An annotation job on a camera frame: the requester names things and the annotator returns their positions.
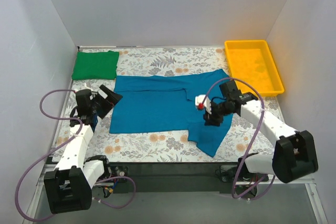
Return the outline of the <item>yellow plastic tray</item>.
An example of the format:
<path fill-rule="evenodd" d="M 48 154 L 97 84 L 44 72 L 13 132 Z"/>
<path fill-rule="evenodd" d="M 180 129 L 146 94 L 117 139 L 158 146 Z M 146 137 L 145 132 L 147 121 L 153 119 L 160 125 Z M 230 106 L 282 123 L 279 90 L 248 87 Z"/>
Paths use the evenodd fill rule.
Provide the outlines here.
<path fill-rule="evenodd" d="M 265 40 L 227 40 L 224 43 L 229 74 L 251 85 L 262 97 L 283 94 L 276 64 Z"/>

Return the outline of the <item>blue t shirt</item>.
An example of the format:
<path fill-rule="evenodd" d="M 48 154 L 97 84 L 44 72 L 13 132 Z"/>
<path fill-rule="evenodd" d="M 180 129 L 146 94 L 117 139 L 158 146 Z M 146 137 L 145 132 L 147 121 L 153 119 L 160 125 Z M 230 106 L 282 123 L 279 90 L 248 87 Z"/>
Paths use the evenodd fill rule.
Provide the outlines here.
<path fill-rule="evenodd" d="M 113 109 L 109 132 L 188 130 L 188 140 L 214 157 L 230 129 L 233 116 L 225 116 L 220 126 L 206 126 L 203 112 L 195 107 L 195 98 L 207 92 L 209 98 L 220 97 L 219 87 L 212 85 L 227 76 L 222 69 L 174 77 L 118 76 L 114 92 L 122 95 L 122 99 Z"/>

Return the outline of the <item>folded green t shirt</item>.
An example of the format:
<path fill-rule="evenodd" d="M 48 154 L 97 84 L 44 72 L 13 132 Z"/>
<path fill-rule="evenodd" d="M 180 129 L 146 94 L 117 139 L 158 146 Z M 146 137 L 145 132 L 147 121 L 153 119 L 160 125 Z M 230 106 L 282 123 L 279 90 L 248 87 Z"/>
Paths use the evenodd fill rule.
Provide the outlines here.
<path fill-rule="evenodd" d="M 114 80 L 117 76 L 119 52 L 78 52 L 72 80 Z"/>

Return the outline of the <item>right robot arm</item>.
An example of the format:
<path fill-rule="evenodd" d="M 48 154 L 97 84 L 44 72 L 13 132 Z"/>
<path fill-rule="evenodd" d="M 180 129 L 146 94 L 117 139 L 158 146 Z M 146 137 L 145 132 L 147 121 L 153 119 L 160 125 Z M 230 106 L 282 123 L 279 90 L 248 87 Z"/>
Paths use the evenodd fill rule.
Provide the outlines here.
<path fill-rule="evenodd" d="M 205 124 L 220 126 L 225 116 L 237 114 L 255 126 L 256 132 L 262 133 L 274 147 L 271 155 L 249 153 L 238 160 L 237 174 L 242 180 L 251 180 L 256 174 L 267 174 L 289 183 L 318 171 L 311 133 L 286 125 L 265 110 L 261 98 L 251 92 L 242 93 L 235 81 L 230 80 L 219 87 L 224 98 L 221 103 L 215 103 L 206 94 L 195 98 L 196 108 L 205 110 Z"/>

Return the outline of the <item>floral table cloth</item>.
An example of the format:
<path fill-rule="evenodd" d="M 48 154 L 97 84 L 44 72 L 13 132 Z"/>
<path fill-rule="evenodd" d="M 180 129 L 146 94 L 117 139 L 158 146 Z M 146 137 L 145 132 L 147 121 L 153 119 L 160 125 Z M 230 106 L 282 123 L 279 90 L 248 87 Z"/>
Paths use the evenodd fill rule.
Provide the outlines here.
<path fill-rule="evenodd" d="M 225 50 L 215 47 L 120 48 L 121 76 L 181 76 L 227 70 Z M 272 144 L 254 127 L 234 115 L 232 125 L 214 157 L 188 140 L 187 131 L 110 134 L 111 115 L 100 120 L 86 156 L 105 155 L 111 162 L 235 162 L 245 151 L 270 154 Z"/>

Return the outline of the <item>aluminium frame rail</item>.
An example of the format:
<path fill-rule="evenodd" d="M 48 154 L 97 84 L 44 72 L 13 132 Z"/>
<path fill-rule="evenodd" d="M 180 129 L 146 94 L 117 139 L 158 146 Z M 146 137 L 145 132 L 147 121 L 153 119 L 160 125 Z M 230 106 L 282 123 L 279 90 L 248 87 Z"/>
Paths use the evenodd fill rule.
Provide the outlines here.
<path fill-rule="evenodd" d="M 318 191 L 316 180 L 313 175 L 308 175 L 289 184 L 303 184 L 305 185 L 306 191 L 308 193 L 308 197 L 310 200 L 310 205 L 314 212 L 317 223 L 328 223 L 327 217 L 325 215 Z"/>

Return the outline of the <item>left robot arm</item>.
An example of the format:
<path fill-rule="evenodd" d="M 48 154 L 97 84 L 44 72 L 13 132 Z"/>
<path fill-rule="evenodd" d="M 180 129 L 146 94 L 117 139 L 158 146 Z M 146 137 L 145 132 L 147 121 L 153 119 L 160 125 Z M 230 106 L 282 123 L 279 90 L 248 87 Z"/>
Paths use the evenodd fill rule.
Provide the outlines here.
<path fill-rule="evenodd" d="M 44 176 L 49 208 L 52 214 L 87 210 L 91 206 L 96 181 L 106 182 L 112 170 L 104 155 L 85 158 L 98 120 L 103 119 L 122 99 L 106 86 L 98 91 L 85 87 L 75 93 L 76 106 L 70 113 L 70 142 L 53 171 Z"/>

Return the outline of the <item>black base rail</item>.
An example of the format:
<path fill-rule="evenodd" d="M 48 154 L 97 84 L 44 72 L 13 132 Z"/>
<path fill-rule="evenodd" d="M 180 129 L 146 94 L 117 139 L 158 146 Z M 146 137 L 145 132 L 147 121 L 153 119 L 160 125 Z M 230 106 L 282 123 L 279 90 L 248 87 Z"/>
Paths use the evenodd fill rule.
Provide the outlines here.
<path fill-rule="evenodd" d="M 111 174 L 130 177 L 137 193 L 219 192 L 230 194 L 236 162 L 113 163 Z"/>

